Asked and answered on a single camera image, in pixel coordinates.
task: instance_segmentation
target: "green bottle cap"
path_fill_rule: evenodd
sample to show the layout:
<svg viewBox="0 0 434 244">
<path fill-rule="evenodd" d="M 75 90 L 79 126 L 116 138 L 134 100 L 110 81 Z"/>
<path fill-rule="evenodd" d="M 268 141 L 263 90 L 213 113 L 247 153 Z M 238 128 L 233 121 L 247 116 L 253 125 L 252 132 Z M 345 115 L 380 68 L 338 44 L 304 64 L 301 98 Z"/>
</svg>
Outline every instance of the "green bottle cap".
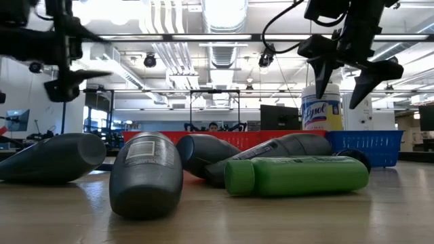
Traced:
<svg viewBox="0 0 434 244">
<path fill-rule="evenodd" d="M 255 187 L 255 171 L 250 160 L 230 160 L 224 169 L 224 185 L 230 195 L 248 196 Z"/>
</svg>

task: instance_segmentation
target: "table surface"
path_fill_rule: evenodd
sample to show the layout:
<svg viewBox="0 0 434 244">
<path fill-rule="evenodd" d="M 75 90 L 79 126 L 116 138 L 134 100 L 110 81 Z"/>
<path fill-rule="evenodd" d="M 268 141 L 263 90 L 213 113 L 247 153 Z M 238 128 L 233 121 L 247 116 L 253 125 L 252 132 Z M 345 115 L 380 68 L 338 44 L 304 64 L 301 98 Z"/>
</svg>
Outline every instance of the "table surface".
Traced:
<svg viewBox="0 0 434 244">
<path fill-rule="evenodd" d="M 0 183 L 1 244 L 434 243 L 434 164 L 374 169 L 338 196 L 232 198 L 187 175 L 177 210 L 127 221 L 111 211 L 109 173 L 67 186 Z"/>
</svg>

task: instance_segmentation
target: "blue basket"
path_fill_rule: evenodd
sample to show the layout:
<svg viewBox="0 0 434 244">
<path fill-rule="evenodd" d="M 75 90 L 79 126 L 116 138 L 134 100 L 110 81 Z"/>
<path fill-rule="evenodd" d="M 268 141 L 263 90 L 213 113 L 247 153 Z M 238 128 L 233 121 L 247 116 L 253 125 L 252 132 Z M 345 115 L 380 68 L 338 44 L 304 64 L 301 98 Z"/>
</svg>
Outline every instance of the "blue basket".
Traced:
<svg viewBox="0 0 434 244">
<path fill-rule="evenodd" d="M 365 153 L 372 167 L 392 167 L 398 161 L 403 131 L 330 131 L 327 139 L 338 153 L 352 148 Z"/>
</svg>

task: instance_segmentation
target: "dark gray bottle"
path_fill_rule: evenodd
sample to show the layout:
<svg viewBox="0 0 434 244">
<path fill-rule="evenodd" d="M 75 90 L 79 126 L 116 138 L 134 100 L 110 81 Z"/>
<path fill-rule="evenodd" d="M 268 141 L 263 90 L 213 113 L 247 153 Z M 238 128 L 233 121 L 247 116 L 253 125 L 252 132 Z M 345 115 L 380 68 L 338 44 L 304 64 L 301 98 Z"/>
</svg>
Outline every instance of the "dark gray bottle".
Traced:
<svg viewBox="0 0 434 244">
<path fill-rule="evenodd" d="M 93 134 L 62 134 L 42 140 L 0 163 L 0 180 L 62 184 L 96 169 L 106 158 L 102 140 Z"/>
<path fill-rule="evenodd" d="M 130 219 L 153 219 L 179 203 L 182 166 L 178 151 L 165 135 L 143 132 L 119 151 L 110 175 L 112 210 Z"/>
<path fill-rule="evenodd" d="M 227 141 L 205 134 L 183 136 L 176 144 L 182 168 L 205 179 L 204 167 L 239 154 L 241 151 Z"/>
<path fill-rule="evenodd" d="M 332 148 L 329 142 L 320 135 L 308 133 L 289 134 L 268 140 L 218 163 L 207 165 L 204 171 L 208 183 L 215 187 L 224 188 L 224 168 L 229 160 L 304 155 L 330 156 L 332 155 Z"/>
</svg>

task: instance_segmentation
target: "red basket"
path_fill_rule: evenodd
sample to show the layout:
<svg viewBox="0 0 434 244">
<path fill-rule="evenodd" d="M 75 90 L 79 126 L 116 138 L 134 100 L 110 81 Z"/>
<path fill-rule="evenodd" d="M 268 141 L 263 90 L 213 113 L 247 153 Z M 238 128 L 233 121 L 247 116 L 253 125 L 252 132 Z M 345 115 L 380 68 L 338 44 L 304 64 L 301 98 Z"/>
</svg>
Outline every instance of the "red basket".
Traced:
<svg viewBox="0 0 434 244">
<path fill-rule="evenodd" d="M 141 131 L 123 131 L 123 141 L 126 143 L 133 136 Z M 273 138 L 279 138 L 288 134 L 295 133 L 311 133 L 325 137 L 327 131 L 247 131 L 247 132 L 188 132 L 188 131 L 160 131 L 163 135 L 167 136 L 174 144 L 178 143 L 181 137 L 189 134 L 207 134 L 215 136 L 221 140 L 225 140 L 232 145 L 236 146 L 239 150 L 247 150 L 262 142 Z"/>
</svg>

